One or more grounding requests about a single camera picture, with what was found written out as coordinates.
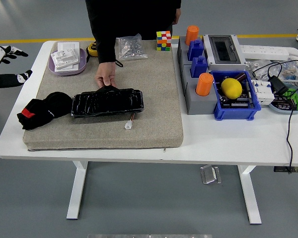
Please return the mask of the person's left hand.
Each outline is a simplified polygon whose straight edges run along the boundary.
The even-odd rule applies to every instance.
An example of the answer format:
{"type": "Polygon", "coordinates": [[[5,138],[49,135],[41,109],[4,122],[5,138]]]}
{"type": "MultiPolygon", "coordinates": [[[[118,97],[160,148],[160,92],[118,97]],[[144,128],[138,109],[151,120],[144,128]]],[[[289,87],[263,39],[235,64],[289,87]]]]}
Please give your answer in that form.
{"type": "Polygon", "coordinates": [[[174,20],[172,22],[173,25],[178,24],[180,16],[181,16],[181,8],[177,8],[175,12],[174,20]]]}

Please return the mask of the person's right hand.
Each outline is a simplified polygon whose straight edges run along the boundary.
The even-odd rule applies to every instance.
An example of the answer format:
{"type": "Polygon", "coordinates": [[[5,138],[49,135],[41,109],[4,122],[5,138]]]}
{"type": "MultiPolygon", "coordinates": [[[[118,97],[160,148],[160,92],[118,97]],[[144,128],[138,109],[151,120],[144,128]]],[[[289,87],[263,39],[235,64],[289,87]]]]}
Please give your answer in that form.
{"type": "Polygon", "coordinates": [[[114,62],[104,62],[100,63],[95,74],[95,81],[99,88],[104,86],[114,86],[115,82],[115,72],[116,64],[114,62]]]}

